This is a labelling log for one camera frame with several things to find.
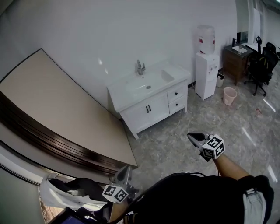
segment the faucet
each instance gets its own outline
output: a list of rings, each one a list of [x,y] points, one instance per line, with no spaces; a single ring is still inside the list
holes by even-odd
[[[138,65],[138,68],[137,68],[138,74],[139,74],[139,75],[143,75],[143,71],[146,70],[145,64],[143,63],[143,68],[142,68],[140,61],[137,60],[137,65]]]

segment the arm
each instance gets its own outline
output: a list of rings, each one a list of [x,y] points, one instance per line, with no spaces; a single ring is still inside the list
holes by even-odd
[[[247,171],[242,169],[224,154],[214,160],[214,163],[222,177],[232,177],[239,180],[242,177],[250,176]]]

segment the gray tiled floor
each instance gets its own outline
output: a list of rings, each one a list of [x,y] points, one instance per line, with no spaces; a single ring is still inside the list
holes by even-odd
[[[207,163],[188,141],[187,133],[205,130],[220,135],[226,143],[226,155],[252,175],[266,175],[275,191],[269,223],[280,218],[280,183],[273,182],[268,166],[280,181],[280,64],[273,71],[269,86],[253,96],[253,84],[238,86],[226,77],[223,87],[232,86],[238,93],[233,104],[223,104],[223,89],[203,101],[189,88],[188,112],[179,111],[139,133],[129,141],[138,163],[133,171],[133,184],[145,190],[159,179],[175,172],[202,172],[217,175],[211,161]]]

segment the white sink basin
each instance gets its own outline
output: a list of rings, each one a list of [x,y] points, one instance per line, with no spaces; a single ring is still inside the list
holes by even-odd
[[[133,96],[145,95],[173,80],[174,78],[170,74],[164,70],[160,70],[126,80],[125,89],[127,94],[133,94]]]
[[[133,73],[109,85],[116,112],[120,112],[160,91],[190,77],[190,73],[171,64],[154,65],[143,75]]]

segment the pink trash can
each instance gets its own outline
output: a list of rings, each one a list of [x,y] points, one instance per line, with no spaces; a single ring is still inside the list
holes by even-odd
[[[223,100],[224,100],[225,105],[232,104],[232,102],[236,96],[237,96],[237,92],[235,91],[235,89],[233,89],[231,87],[224,88],[224,99]]]

